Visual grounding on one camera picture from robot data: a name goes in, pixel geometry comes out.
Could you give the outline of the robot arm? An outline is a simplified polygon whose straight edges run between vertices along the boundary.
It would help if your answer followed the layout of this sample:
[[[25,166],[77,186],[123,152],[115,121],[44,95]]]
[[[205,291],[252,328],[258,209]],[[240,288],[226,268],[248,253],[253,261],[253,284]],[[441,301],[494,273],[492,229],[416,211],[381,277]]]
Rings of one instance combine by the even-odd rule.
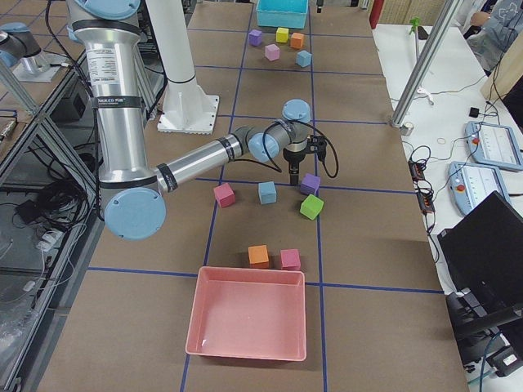
[[[26,24],[11,22],[1,26],[1,61],[21,82],[51,82],[59,68],[40,47]]]
[[[101,122],[101,183],[106,227],[126,240],[142,240],[163,225],[163,195],[214,168],[251,154],[264,163],[306,143],[310,110],[301,100],[284,105],[267,128],[241,127],[170,162],[151,167],[145,151],[145,118],[138,87],[141,37],[137,1],[70,1],[74,36],[84,45]],[[197,82],[186,20],[178,1],[148,1],[147,11],[167,79],[160,131],[212,132],[219,99]]]

